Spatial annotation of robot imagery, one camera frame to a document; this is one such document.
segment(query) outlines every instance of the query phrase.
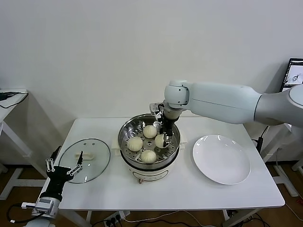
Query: white table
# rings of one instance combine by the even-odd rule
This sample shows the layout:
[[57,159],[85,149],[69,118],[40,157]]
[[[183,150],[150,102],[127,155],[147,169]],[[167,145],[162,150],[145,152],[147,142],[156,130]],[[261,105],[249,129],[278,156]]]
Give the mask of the white table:
[[[109,147],[127,118],[77,119],[62,146],[55,165],[73,143],[97,138]],[[227,220],[232,226],[261,208],[285,204],[273,178],[243,125],[228,124],[203,117],[180,118],[176,125],[185,134],[188,144],[182,150],[171,173],[156,182],[138,184],[120,156],[112,152],[104,173],[84,184],[66,183],[60,210],[225,210],[245,209]],[[251,160],[251,173],[237,185],[222,185],[205,177],[192,159],[196,140],[208,134],[220,134],[245,148]],[[45,191],[49,179],[42,189]],[[75,213],[63,213],[80,226],[90,226]]]
[[[1,89],[0,92],[21,92],[26,93],[27,91],[25,89]],[[18,94],[15,96],[12,96],[6,100],[0,101],[0,105],[2,106],[10,106],[12,104],[20,102],[26,94]],[[19,138],[19,136],[5,123],[4,119],[7,117],[7,115],[15,108],[16,105],[5,109],[0,107],[0,123],[3,124],[3,131],[8,135],[8,137],[17,145],[18,152],[22,155],[23,158],[25,158],[36,170],[38,170],[43,176],[47,177],[45,169],[41,167],[40,163],[35,162],[34,159],[32,159],[32,150]],[[22,168],[17,168],[15,172],[13,173],[12,177],[10,178],[9,182],[6,184],[5,188],[3,189],[0,200],[6,200],[10,191],[13,189],[14,186],[22,187],[42,187],[45,180],[24,180],[24,179],[18,179],[20,174],[22,173]],[[0,164],[0,172],[7,172],[7,168]]]

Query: metal rim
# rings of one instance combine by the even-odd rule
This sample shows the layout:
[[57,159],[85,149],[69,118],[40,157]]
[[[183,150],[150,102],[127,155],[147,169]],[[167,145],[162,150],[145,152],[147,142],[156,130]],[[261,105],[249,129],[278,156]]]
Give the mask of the metal rim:
[[71,147],[72,147],[73,145],[75,145],[76,143],[81,142],[81,141],[84,141],[84,140],[98,140],[98,141],[101,141],[102,143],[104,143],[104,144],[106,145],[106,147],[107,147],[107,149],[108,149],[108,152],[109,152],[109,158],[108,158],[108,162],[107,162],[107,165],[105,166],[105,168],[101,171],[100,174],[98,174],[98,175],[95,176],[94,178],[92,178],[92,179],[90,179],[90,180],[88,180],[88,181],[86,181],[86,182],[82,182],[82,183],[87,183],[87,182],[90,182],[90,181],[96,179],[96,178],[97,178],[98,176],[100,176],[101,174],[103,174],[103,172],[104,172],[104,171],[106,170],[106,168],[108,167],[108,164],[109,164],[110,158],[111,158],[111,152],[110,152],[110,149],[109,149],[108,145],[107,145],[104,141],[99,140],[99,139],[96,139],[96,138],[87,138],[87,139],[82,139],[82,140],[79,140],[79,141],[77,141],[77,142],[71,144],[71,145],[64,151],[64,153],[61,155],[58,165],[60,165],[60,162],[61,162],[61,159],[62,159],[63,155],[65,154],[65,152],[66,152],[69,148],[71,148]]

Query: electrical outlet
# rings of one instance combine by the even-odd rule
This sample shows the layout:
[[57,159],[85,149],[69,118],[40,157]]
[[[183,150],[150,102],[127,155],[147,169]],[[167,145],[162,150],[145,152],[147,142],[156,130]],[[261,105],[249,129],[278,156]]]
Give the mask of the electrical outlet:
[[125,219],[126,216],[130,215],[130,211],[129,210],[120,210],[117,211],[115,213],[113,213],[112,215],[108,216],[105,220],[111,220],[111,218],[116,218],[116,215],[120,215],[121,220]]

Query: cable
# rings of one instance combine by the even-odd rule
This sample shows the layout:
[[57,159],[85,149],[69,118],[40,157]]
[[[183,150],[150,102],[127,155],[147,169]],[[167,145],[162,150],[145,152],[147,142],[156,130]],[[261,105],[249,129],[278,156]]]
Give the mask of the cable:
[[262,222],[263,222],[263,227],[265,227],[265,221],[263,220],[263,218],[262,218],[259,214],[257,214],[257,213],[256,213],[256,215],[262,220]]
[[201,227],[216,227],[216,226],[211,226],[211,225],[208,225],[208,226],[202,225],[202,224],[198,221],[198,219],[195,218],[194,215],[192,215],[191,213],[189,213],[189,212],[186,211],[186,210],[177,210],[177,211],[172,212],[172,213],[169,213],[169,214],[163,214],[163,215],[158,216],[158,217],[156,217],[156,218],[148,218],[148,219],[136,220],[136,221],[129,221],[129,220],[124,219],[124,221],[126,221],[126,222],[131,222],[131,223],[133,223],[133,222],[146,222],[146,221],[148,221],[148,220],[155,220],[155,219],[158,219],[158,218],[167,216],[167,215],[171,215],[171,214],[177,213],[177,212],[179,212],[179,211],[184,211],[184,212],[186,212],[187,214],[189,214],[190,216],[192,216],[192,217],[197,221],[197,223],[199,223],[199,225],[200,225]]
[[119,214],[116,215],[116,220],[118,220],[118,222],[120,223],[120,226],[123,227],[122,223],[121,223],[121,217]]
[[111,218],[110,222],[113,224],[114,227],[116,227],[116,219],[115,218]]
[[[17,92],[16,94],[13,94],[12,96],[17,95],[17,94],[22,94],[22,93],[21,92]],[[19,103],[22,103],[24,101],[24,99],[26,99],[27,96],[28,96],[28,93],[26,93],[26,95],[21,99],[21,101],[15,103],[15,104],[12,104],[12,105],[9,105],[9,106],[2,106],[2,105],[0,105],[0,106],[2,108],[4,108],[4,109],[8,109],[8,108],[10,108],[12,106],[15,106],[15,105],[18,105]]]
[[303,221],[303,219],[299,218],[299,216],[293,211],[293,209],[290,208],[290,206],[287,205],[287,203],[285,203],[285,205],[291,210],[291,212],[292,212],[300,221]]
[[268,227],[271,227],[267,222],[262,221],[262,220],[259,219],[259,218],[252,218],[252,219],[250,219],[250,220],[248,220],[248,221],[245,221],[244,224],[246,224],[246,223],[248,223],[248,222],[251,222],[251,221],[253,221],[253,220],[259,220],[259,221],[261,221],[261,222],[263,223],[263,225],[267,225]]
[[172,212],[172,213],[169,213],[169,214],[163,214],[163,215],[161,215],[161,216],[159,216],[159,217],[156,217],[156,218],[148,218],[148,219],[136,220],[136,221],[129,221],[129,220],[124,219],[124,221],[133,223],[133,222],[140,222],[140,221],[155,220],[155,219],[164,217],[164,216],[166,216],[166,215],[171,215],[171,214],[174,214],[174,213],[177,213],[177,212],[179,212],[179,210],[177,210],[177,211],[175,211],[175,212]]
[[264,140],[263,136],[268,132],[268,130],[269,130],[269,126],[266,126],[266,128],[263,130],[261,136],[257,140],[252,139],[252,141],[255,141],[257,143],[256,149],[259,153],[261,152],[261,149],[262,149],[262,144],[263,144],[263,140]]
[[263,137],[263,135],[264,135],[266,129],[269,129],[269,126],[266,126],[266,128],[264,129],[264,131],[263,131],[262,134],[261,134],[261,137]]
[[204,226],[204,225],[202,225],[202,224],[198,221],[198,219],[195,218],[194,215],[192,215],[191,213],[189,213],[189,212],[186,211],[186,210],[183,210],[183,211],[184,211],[185,213],[189,214],[190,216],[192,216],[192,217],[194,218],[194,220],[196,220],[196,222],[198,222],[199,225],[202,226],[202,227],[216,227],[216,226]]
[[97,221],[97,222],[95,222],[94,224],[92,224],[92,226],[91,227],[94,227],[96,224],[99,224],[99,223],[102,223],[102,222],[108,222],[109,221],[109,226],[110,226],[110,224],[111,224],[111,222],[110,222],[110,220],[102,220],[102,221]]
[[45,212],[44,212],[44,213],[40,213],[40,214],[37,215],[37,216],[34,216],[34,217],[29,218],[29,219],[27,219],[27,220],[22,220],[22,221],[15,221],[15,220],[11,219],[10,216],[9,216],[10,210],[11,210],[13,207],[19,207],[19,208],[20,208],[21,205],[22,205],[22,203],[16,203],[16,204],[11,205],[11,206],[8,208],[8,211],[6,212],[6,218],[7,218],[7,220],[8,220],[9,222],[14,223],[14,224],[27,223],[27,222],[32,221],[32,220],[35,220],[35,219],[37,219],[38,217],[40,217],[40,216],[42,216],[42,215],[45,214]]
[[171,225],[182,224],[182,225],[185,225],[185,226],[188,226],[188,227],[196,227],[196,226],[190,226],[190,225],[188,225],[184,222],[170,222],[170,221],[166,221],[166,220],[162,220],[162,219],[156,220],[156,221],[141,221],[135,227],[138,227],[142,223],[156,223],[156,222],[159,222],[159,221],[163,221],[163,222],[166,222],[166,223],[171,224]]
[[123,227],[123,225],[122,225],[121,221],[120,221],[120,220],[118,220],[118,222],[120,223],[121,227]]

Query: wooden floor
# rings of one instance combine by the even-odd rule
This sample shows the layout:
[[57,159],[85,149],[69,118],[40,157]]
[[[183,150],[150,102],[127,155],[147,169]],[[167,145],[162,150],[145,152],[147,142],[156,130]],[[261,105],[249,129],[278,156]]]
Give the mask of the wooden floor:
[[[273,176],[276,175],[272,166],[268,167],[271,174]],[[299,191],[301,195],[303,195],[303,177],[297,173],[293,172],[289,165],[283,165],[283,169],[285,170],[288,177],[292,180],[294,186]],[[14,169],[10,169],[6,174],[0,174],[0,191],[3,190],[10,176],[13,174]],[[25,169],[20,176],[23,179],[43,179],[43,177],[32,168]],[[297,203],[298,197],[291,197],[283,185],[278,186],[286,203],[299,215],[301,219],[303,219],[303,205]],[[18,227],[23,226],[22,224],[11,224],[6,220],[6,211],[11,204],[18,202],[35,202],[41,188],[17,188],[15,187],[10,193],[8,199],[6,201],[0,201],[0,227]],[[92,213],[91,223],[95,223],[99,220],[102,220],[108,217],[111,213],[109,211],[96,211]],[[153,218],[159,215],[169,213],[164,211],[137,211],[131,212],[131,215],[127,216],[128,220],[138,220],[145,218]],[[217,227],[222,226],[223,222],[223,214],[219,210],[213,211],[191,211],[191,213],[200,221],[202,225],[214,225]],[[11,216],[15,219],[27,219],[30,217],[30,210],[21,210],[19,208],[15,208],[11,212]],[[79,212],[81,216],[86,217],[86,212]],[[263,209],[258,213],[271,227],[303,227],[303,221],[299,221],[294,214],[289,210],[287,206],[283,206],[280,208],[271,208],[271,209]],[[169,216],[165,216],[161,219],[170,222],[185,222],[191,226],[199,226],[198,223],[187,213],[178,212]],[[74,227],[75,225],[62,216],[58,216],[53,224],[56,227]],[[125,221],[122,222],[123,227],[134,227],[137,223],[127,223]],[[185,227],[184,225],[170,225],[163,222],[157,222],[154,224],[145,224],[142,223],[140,227],[168,227],[168,226],[176,226],[176,227]],[[262,222],[258,220],[251,221],[247,224],[244,224],[244,227],[262,227]]]

